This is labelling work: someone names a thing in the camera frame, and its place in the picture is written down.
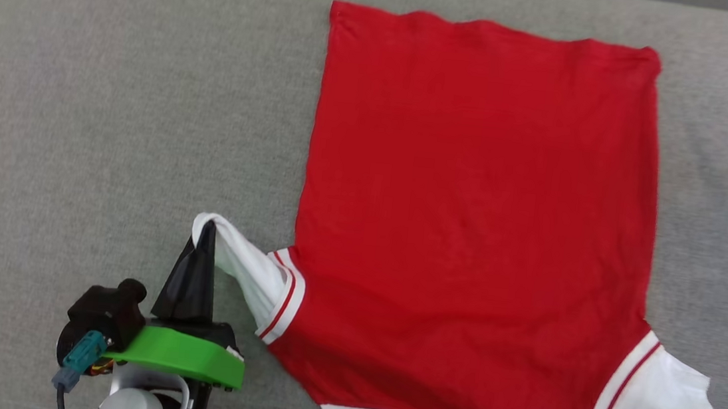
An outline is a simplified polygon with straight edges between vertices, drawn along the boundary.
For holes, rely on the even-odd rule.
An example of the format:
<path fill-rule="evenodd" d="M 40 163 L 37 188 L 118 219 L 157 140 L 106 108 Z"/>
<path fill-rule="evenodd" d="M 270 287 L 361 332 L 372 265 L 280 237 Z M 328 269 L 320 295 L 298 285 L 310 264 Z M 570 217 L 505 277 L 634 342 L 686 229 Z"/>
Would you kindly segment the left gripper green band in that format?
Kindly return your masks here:
<path fill-rule="evenodd" d="M 212 322 L 215 232 L 207 220 L 198 251 L 192 237 L 187 240 L 152 305 L 155 318 Z M 111 347 L 105 355 L 112 363 L 111 387 L 97 409 L 208 409 L 213 390 L 239 390 L 245 373 L 227 324 L 173 329 L 151 322 L 126 348 Z"/>

